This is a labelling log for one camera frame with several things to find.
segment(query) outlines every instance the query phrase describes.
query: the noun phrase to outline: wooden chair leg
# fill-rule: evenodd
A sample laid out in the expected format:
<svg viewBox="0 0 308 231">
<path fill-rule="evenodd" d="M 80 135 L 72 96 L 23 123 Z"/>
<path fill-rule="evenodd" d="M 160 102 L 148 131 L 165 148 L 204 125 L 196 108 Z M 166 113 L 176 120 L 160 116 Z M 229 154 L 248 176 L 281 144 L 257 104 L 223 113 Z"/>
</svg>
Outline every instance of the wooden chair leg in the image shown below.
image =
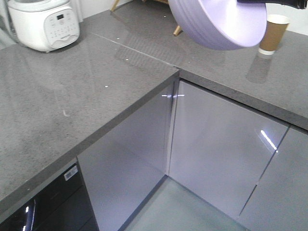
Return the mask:
<svg viewBox="0 0 308 231">
<path fill-rule="evenodd" d="M 178 36 L 181 31 L 182 31 L 182 28 L 180 26 L 177 26 L 177 28 L 175 28 L 175 31 L 173 32 L 173 35 Z"/>
<path fill-rule="evenodd" d="M 115 11 L 116 6 L 117 6 L 117 4 L 119 3 L 119 1 L 120 1 L 120 0 L 115 0 L 115 1 L 114 1 L 113 5 L 112 5 L 112 7 L 111 7 L 111 9 L 110 9 L 111 12 Z"/>
</svg>

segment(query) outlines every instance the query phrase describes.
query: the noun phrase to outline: dishwasher label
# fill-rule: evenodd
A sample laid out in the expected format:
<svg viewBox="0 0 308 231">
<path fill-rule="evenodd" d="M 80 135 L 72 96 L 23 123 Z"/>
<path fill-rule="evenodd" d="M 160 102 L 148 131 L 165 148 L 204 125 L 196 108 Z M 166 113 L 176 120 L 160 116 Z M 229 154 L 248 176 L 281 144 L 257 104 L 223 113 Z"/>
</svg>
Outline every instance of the dishwasher label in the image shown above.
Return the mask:
<svg viewBox="0 0 308 231">
<path fill-rule="evenodd" d="M 64 174 L 64 179 L 65 181 L 68 181 L 69 179 L 72 178 L 73 175 L 75 175 L 76 173 L 78 173 L 78 168 L 75 165 L 74 167 L 72 167 L 70 170 L 68 170 L 65 174 Z"/>
</svg>

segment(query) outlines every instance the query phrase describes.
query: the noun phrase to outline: lavender bowl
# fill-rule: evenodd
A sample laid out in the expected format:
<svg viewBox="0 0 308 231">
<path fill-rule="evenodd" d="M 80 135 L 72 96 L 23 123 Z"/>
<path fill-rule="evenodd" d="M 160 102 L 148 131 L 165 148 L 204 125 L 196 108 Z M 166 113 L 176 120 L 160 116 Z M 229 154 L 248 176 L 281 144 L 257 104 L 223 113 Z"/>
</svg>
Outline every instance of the lavender bowl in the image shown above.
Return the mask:
<svg viewBox="0 0 308 231">
<path fill-rule="evenodd" d="M 169 0 L 171 11 L 195 42 L 215 50 L 257 45 L 263 38 L 267 11 L 264 3 L 237 0 Z"/>
</svg>

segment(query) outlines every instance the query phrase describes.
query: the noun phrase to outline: high-gloss cabinet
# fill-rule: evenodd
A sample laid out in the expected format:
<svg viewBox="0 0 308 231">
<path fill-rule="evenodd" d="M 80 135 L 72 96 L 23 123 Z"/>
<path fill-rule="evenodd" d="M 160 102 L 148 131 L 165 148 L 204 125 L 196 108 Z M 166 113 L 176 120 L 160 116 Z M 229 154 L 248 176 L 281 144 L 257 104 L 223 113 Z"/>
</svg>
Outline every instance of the high-gloss cabinet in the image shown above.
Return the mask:
<svg viewBox="0 0 308 231">
<path fill-rule="evenodd" d="M 180 83 L 170 177 L 238 218 L 287 126 Z"/>
<path fill-rule="evenodd" d="M 173 86 L 78 156 L 101 231 L 117 231 L 166 172 Z"/>
<path fill-rule="evenodd" d="M 252 231 L 308 230 L 308 135 L 290 129 L 239 222 Z"/>
</svg>

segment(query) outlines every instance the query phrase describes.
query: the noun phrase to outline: rice cooker lid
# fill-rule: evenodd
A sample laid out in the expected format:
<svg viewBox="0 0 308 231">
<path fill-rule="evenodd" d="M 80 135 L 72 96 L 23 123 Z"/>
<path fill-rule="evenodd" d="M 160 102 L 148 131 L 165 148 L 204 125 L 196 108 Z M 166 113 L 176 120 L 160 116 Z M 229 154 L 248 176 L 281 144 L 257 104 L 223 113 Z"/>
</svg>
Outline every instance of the rice cooker lid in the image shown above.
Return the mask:
<svg viewBox="0 0 308 231">
<path fill-rule="evenodd" d="M 10 0 L 8 6 L 23 12 L 46 11 L 68 3 L 69 0 Z"/>
</svg>

